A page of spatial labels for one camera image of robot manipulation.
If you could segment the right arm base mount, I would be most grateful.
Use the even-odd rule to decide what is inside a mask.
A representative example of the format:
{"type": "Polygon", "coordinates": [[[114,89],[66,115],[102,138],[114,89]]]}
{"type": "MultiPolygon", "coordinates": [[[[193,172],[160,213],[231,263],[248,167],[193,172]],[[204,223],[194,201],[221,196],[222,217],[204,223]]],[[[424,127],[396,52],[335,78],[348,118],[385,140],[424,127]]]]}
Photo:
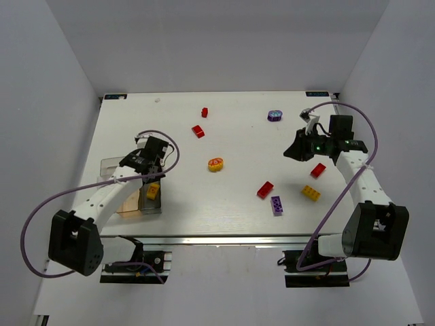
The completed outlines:
{"type": "Polygon", "coordinates": [[[286,288],[333,288],[350,285],[347,264],[344,261],[327,264],[330,258],[318,253],[317,240],[313,242],[301,266],[313,264],[321,264],[321,266],[299,271],[296,263],[301,255],[302,250],[287,250],[277,261],[277,265],[284,268],[286,288]]]}

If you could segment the yellow arch lego piece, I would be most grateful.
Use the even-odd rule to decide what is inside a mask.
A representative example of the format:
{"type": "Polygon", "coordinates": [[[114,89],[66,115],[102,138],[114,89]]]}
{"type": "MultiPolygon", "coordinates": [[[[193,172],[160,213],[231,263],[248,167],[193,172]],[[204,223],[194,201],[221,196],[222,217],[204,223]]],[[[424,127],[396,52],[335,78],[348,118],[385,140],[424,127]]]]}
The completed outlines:
{"type": "Polygon", "coordinates": [[[146,198],[148,200],[155,200],[160,191],[159,183],[150,183],[147,187],[146,198]]]}

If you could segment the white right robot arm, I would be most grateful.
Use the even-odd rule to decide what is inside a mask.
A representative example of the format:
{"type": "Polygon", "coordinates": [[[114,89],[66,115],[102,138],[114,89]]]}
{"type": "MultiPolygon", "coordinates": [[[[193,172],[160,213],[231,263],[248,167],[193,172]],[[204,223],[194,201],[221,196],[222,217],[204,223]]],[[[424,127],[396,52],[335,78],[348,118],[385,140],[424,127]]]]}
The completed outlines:
{"type": "Polygon", "coordinates": [[[398,206],[383,191],[370,163],[375,153],[369,152],[363,141],[353,137],[350,115],[331,115],[329,131],[317,131],[319,116],[311,109],[300,114],[306,126],[297,131],[293,144],[284,156],[306,162],[316,155],[329,157],[342,174],[354,211],[343,231],[317,237],[317,252],[334,260],[348,257],[394,261],[398,258],[409,212],[398,206]]]}

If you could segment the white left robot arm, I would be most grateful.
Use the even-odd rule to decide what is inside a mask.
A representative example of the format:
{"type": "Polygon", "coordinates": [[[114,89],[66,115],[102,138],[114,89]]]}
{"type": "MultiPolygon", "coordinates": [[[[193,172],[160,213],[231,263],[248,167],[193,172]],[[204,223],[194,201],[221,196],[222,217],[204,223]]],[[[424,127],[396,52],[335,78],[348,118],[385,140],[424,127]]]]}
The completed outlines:
{"type": "Polygon", "coordinates": [[[103,240],[100,233],[132,195],[150,204],[160,202],[162,161],[169,147],[168,142],[148,136],[144,145],[120,160],[108,184],[69,212],[59,210],[52,218],[48,257],[84,276],[107,264],[144,269],[140,241],[129,236],[103,240]]]}

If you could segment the yellow two-by-three lego brick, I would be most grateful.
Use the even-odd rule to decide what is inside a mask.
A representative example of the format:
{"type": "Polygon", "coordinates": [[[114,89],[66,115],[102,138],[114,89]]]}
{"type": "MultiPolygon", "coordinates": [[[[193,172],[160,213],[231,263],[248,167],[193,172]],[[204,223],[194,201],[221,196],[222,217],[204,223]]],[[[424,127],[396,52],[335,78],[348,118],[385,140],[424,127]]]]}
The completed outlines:
{"type": "Polygon", "coordinates": [[[317,202],[321,196],[316,189],[310,187],[309,185],[304,186],[301,190],[301,193],[314,202],[317,202]]]}

